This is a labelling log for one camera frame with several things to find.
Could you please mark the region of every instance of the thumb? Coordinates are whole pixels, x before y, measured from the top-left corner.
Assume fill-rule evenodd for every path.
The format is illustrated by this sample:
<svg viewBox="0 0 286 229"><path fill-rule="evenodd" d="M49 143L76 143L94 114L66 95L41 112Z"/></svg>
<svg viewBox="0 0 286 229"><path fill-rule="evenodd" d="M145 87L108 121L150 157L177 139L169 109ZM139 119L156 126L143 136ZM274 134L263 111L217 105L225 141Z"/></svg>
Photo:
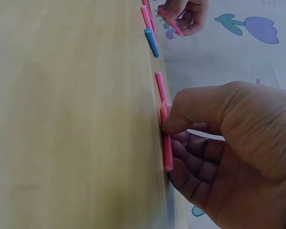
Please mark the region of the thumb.
<svg viewBox="0 0 286 229"><path fill-rule="evenodd" d="M189 0L171 0L168 5L165 19L168 21L175 20L185 9Z"/></svg>
<svg viewBox="0 0 286 229"><path fill-rule="evenodd" d="M226 114L237 103L238 92L245 82L232 82L221 86L183 89L173 101L170 114L162 129L168 134L177 134L193 123L221 124Z"/></svg>

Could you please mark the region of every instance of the blue straw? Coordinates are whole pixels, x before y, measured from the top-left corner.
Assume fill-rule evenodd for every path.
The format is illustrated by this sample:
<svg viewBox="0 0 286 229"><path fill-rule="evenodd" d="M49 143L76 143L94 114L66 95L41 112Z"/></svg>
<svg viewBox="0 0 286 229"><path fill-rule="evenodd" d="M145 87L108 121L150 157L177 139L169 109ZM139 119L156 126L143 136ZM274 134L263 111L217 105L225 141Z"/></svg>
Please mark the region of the blue straw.
<svg viewBox="0 0 286 229"><path fill-rule="evenodd" d="M158 48L156 46L155 40L153 38L153 33L151 31L151 29L146 28L144 30L145 36L148 40L149 46L151 47L152 51L153 51L153 55L155 56L155 58L159 57L159 52L158 52Z"/></svg>

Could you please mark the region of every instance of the hand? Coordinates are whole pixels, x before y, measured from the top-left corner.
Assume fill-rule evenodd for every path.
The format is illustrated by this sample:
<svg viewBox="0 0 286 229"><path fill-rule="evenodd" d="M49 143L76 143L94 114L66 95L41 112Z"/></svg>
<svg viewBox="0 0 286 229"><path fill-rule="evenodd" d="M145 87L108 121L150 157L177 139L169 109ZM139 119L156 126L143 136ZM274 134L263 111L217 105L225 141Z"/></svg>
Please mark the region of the hand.
<svg viewBox="0 0 286 229"><path fill-rule="evenodd" d="M172 135L172 184L218 226L286 228L286 91L244 82L184 89L163 131Z"/></svg>
<svg viewBox="0 0 286 229"><path fill-rule="evenodd" d="M177 19L177 26L185 36L193 35L204 27L208 9L207 0L167 0L160 7L167 11L165 16L167 21Z"/></svg>

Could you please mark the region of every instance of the pink straw piece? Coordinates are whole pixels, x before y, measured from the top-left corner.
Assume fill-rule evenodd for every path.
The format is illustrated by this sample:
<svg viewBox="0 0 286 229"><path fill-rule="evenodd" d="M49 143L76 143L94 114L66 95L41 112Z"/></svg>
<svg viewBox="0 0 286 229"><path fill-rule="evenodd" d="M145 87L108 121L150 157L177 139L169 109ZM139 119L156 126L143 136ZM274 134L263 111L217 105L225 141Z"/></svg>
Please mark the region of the pink straw piece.
<svg viewBox="0 0 286 229"><path fill-rule="evenodd" d="M160 114L161 123L163 124L165 119L167 118L167 108L162 107L160 110ZM162 144L164 169L166 172L170 172L174 169L171 137L165 133L162 133Z"/></svg>
<svg viewBox="0 0 286 229"><path fill-rule="evenodd" d="M153 32L153 26L152 26L151 20L150 20L149 15L148 15L147 7L145 5L142 5L140 7L140 9L141 9L141 13L142 13L142 16L143 16L143 19L145 22L145 26L152 31L153 39L154 39L155 44L157 46L156 38L155 38L154 32Z"/></svg>
<svg viewBox="0 0 286 229"><path fill-rule="evenodd" d="M154 75L156 77L156 81L157 81L157 85L158 85L161 101L162 101L162 103L165 102L165 106L168 106L168 99L167 99L167 96L166 96L166 89L165 89L165 84L164 84L164 81L163 81L162 72L155 72Z"/></svg>
<svg viewBox="0 0 286 229"><path fill-rule="evenodd" d="M151 19L153 15L152 15L151 6L149 4L149 0L142 0L142 4L147 7L148 15L149 15L149 18Z"/></svg>
<svg viewBox="0 0 286 229"><path fill-rule="evenodd" d="M161 7L159 8L159 12L160 12L162 17L165 17L166 12ZM167 23L169 23L169 25L172 26L174 28L174 30L176 30L177 34L184 37L183 32L178 28L178 26L176 25L176 23L174 21L168 21Z"/></svg>
<svg viewBox="0 0 286 229"><path fill-rule="evenodd" d="M148 16L149 16L149 19L151 20L153 31L155 32L156 29L155 29L155 25L154 25L154 22L153 22L153 13L152 13L152 10L151 10L151 6L149 4L149 0L142 0L142 4L147 7Z"/></svg>
<svg viewBox="0 0 286 229"><path fill-rule="evenodd" d="M151 17L151 24L152 24L152 28L153 28L153 31L155 32L156 31L156 27L154 25L154 22L153 22L153 18Z"/></svg>

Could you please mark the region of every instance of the light wood surface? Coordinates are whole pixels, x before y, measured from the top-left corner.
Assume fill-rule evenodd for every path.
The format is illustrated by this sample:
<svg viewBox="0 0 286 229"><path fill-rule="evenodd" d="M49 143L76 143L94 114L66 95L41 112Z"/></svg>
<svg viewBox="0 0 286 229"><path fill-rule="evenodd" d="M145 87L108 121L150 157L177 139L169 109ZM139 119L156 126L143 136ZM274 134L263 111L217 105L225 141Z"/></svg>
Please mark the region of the light wood surface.
<svg viewBox="0 0 286 229"><path fill-rule="evenodd" d="M0 0L0 229L176 227L140 5Z"/></svg>

